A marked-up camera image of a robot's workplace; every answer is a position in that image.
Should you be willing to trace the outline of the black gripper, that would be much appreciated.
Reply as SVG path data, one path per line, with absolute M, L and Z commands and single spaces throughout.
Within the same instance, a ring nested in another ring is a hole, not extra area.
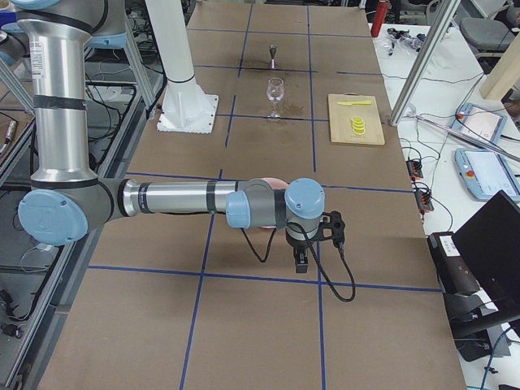
M 309 262 L 307 258 L 308 245 L 305 237 L 301 233 L 296 233 L 290 227 L 285 229 L 285 236 L 286 241 L 292 247 L 296 273 L 306 273 Z

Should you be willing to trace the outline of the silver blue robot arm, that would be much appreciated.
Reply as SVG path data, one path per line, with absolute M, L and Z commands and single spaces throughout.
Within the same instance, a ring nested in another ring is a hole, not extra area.
M 139 183 L 100 178 L 89 165 L 85 46 L 126 42 L 122 1 L 18 1 L 17 23 L 28 35 L 39 167 L 18 206 L 24 230 L 53 246 L 78 241 L 105 223 L 138 214 L 221 214 L 229 226 L 282 229 L 297 272 L 324 238 L 322 186 L 294 180 Z

